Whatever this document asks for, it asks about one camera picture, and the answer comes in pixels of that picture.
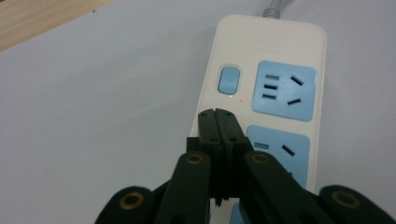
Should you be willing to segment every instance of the socket hole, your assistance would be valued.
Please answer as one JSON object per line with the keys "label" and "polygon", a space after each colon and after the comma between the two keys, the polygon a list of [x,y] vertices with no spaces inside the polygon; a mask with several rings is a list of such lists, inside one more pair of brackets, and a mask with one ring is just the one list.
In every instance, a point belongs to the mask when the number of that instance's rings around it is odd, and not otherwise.
{"label": "socket hole", "polygon": [[303,84],[304,84],[300,79],[298,79],[295,76],[292,76],[291,80],[293,80],[295,83],[299,84],[300,86],[303,86]]}
{"label": "socket hole", "polygon": [[272,86],[272,85],[264,85],[264,88],[269,89],[269,90],[274,90],[274,91],[277,90],[277,86]]}
{"label": "socket hole", "polygon": [[270,95],[270,94],[263,94],[262,98],[268,99],[268,100],[276,100],[276,96]]}
{"label": "socket hole", "polygon": [[292,101],[288,101],[288,105],[297,105],[301,102],[301,99],[296,99],[296,100],[292,100]]}
{"label": "socket hole", "polygon": [[289,153],[289,155],[291,155],[292,157],[295,155],[295,153],[285,145],[282,146],[282,149],[285,150],[287,153]]}
{"label": "socket hole", "polygon": [[279,80],[279,77],[274,76],[274,75],[265,75],[265,78],[271,79],[271,80]]}
{"label": "socket hole", "polygon": [[254,143],[254,147],[259,147],[259,148],[262,148],[262,149],[268,149],[270,146],[267,145],[267,144],[264,144],[264,143],[255,142]]}

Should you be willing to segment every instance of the power cord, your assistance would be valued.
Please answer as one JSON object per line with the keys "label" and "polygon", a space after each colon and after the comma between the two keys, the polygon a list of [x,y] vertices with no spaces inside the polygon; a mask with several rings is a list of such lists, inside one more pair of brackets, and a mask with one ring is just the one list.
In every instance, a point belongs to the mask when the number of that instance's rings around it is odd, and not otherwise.
{"label": "power cord", "polygon": [[262,16],[264,18],[269,18],[269,19],[279,19],[280,16],[280,9],[282,8],[282,3],[284,0],[273,0],[271,2],[271,5],[264,10],[262,13]]}

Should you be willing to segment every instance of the white power strip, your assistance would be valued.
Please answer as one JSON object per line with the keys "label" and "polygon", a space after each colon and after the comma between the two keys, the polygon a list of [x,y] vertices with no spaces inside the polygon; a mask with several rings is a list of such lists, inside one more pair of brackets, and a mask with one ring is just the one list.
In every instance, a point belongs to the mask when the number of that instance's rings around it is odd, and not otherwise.
{"label": "white power strip", "polygon": [[[232,15],[218,26],[196,115],[234,113],[255,149],[268,151],[314,191],[326,35],[314,24]],[[191,136],[198,135],[197,116]]]}

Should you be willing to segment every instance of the electrical outlet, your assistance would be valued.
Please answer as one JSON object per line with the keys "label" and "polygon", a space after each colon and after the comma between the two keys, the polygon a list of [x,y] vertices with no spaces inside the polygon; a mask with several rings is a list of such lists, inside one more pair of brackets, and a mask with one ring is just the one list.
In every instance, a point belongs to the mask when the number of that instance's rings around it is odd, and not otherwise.
{"label": "electrical outlet", "polygon": [[255,150],[273,155],[300,186],[306,188],[308,137],[254,125],[247,128],[247,137]]}
{"label": "electrical outlet", "polygon": [[285,63],[259,63],[252,109],[286,119],[312,119],[315,69]]}

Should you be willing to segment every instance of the wooden edge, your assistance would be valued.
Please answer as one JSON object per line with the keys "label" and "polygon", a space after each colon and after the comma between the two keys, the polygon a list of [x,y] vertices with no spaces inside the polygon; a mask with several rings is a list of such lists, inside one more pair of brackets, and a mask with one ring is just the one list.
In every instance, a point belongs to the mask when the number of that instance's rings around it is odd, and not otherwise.
{"label": "wooden edge", "polygon": [[0,0],[0,51],[114,0]]}

